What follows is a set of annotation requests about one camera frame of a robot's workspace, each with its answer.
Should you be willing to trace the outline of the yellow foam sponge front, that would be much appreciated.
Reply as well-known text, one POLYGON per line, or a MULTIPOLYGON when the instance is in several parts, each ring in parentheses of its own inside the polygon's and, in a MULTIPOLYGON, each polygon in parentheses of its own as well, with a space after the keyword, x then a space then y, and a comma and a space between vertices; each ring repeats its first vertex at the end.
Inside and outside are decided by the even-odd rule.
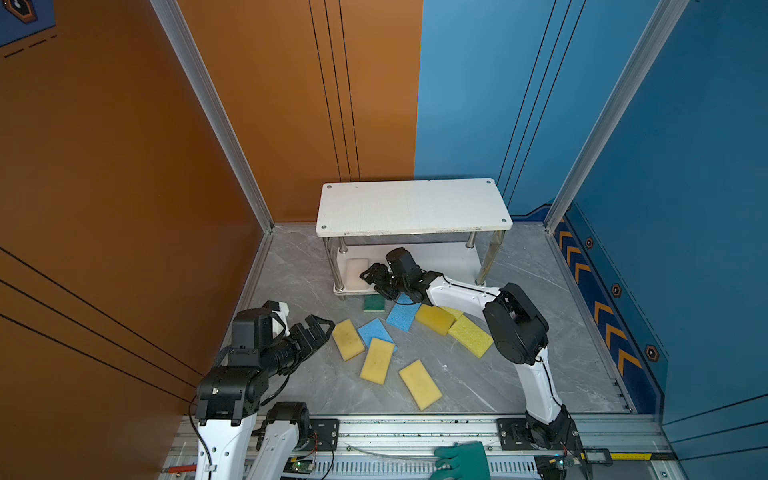
POLYGON ((425 366, 416 360, 398 372, 420 411, 426 410, 443 397, 425 366))

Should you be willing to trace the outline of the pale pink foam sponge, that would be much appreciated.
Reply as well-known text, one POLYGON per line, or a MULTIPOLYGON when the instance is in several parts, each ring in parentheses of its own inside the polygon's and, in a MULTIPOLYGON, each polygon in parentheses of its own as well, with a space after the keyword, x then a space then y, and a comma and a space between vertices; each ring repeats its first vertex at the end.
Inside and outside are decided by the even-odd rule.
POLYGON ((358 292, 365 291, 369 284, 361 278, 361 275, 369 268, 370 262, 367 258, 348 259, 345 265, 344 285, 347 291, 358 292))

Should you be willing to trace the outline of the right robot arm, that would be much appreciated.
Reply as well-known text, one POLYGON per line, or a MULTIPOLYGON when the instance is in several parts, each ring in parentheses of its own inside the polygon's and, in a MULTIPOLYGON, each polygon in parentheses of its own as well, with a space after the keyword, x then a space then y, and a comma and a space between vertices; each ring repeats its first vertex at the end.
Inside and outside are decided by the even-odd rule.
POLYGON ((499 353, 515 365, 525 396, 527 441, 542 450, 574 449, 580 442, 572 416, 550 372, 549 325, 522 288, 470 285, 422 269, 398 247, 386 262, 374 263, 359 278, 388 300, 405 295, 417 304, 447 307, 483 317, 499 353))

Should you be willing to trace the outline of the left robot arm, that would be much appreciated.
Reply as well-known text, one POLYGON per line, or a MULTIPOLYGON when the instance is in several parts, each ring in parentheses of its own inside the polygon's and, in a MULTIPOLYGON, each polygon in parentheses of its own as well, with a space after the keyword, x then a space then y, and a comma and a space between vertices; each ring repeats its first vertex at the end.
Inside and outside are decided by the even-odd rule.
POLYGON ((290 376, 332 337, 331 320, 287 322, 284 302, 236 314, 231 342, 197 387, 188 416, 198 441, 198 479, 280 479, 301 450, 332 451, 303 402, 279 402, 272 378, 290 376))

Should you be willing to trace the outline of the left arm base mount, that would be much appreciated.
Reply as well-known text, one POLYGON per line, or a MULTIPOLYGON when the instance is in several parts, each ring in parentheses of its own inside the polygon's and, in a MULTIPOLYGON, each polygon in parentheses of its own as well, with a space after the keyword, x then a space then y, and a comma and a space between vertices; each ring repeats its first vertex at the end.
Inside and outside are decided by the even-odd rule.
POLYGON ((299 452, 335 452, 338 448, 340 421, 337 418, 315 418, 300 429, 299 452))

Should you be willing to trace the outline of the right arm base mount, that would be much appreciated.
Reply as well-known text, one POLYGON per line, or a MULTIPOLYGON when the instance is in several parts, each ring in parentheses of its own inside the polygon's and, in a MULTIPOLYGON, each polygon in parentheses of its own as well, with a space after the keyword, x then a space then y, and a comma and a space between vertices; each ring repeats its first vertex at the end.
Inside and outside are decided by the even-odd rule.
POLYGON ((499 418, 496 420, 501 448, 504 451, 542 450, 579 452, 583 449, 580 433, 570 417, 544 424, 532 418, 499 418))

